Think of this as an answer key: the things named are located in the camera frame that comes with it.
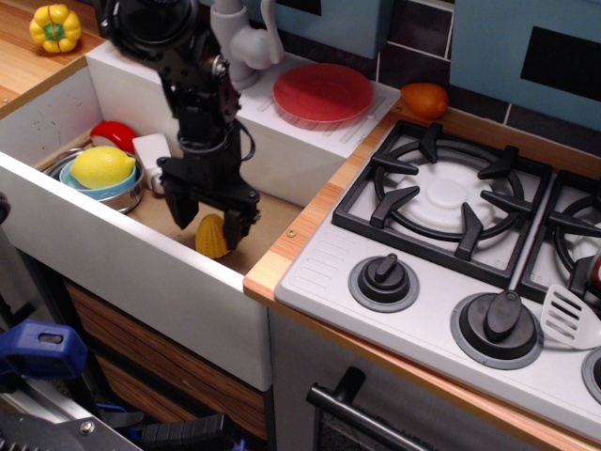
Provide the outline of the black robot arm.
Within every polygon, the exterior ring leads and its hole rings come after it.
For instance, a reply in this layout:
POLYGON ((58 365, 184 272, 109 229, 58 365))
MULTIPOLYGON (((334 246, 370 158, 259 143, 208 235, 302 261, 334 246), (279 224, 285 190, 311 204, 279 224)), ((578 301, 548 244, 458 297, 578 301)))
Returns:
POLYGON ((159 75, 178 122, 182 157, 158 160, 174 221, 185 228, 210 205, 223 212, 226 245, 236 249, 260 216, 260 195, 240 174, 254 152, 241 149, 239 93, 198 2, 109 1, 101 27, 123 55, 159 75))

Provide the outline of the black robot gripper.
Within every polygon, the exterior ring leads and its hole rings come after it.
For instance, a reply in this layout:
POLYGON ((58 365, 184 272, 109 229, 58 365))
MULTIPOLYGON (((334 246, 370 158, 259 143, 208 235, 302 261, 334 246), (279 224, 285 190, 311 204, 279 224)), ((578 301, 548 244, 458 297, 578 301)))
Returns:
POLYGON ((260 195, 240 175, 241 153, 231 148, 160 158, 164 198, 174 222, 185 229, 201 203, 224 212, 223 236, 236 250, 259 216, 260 195))

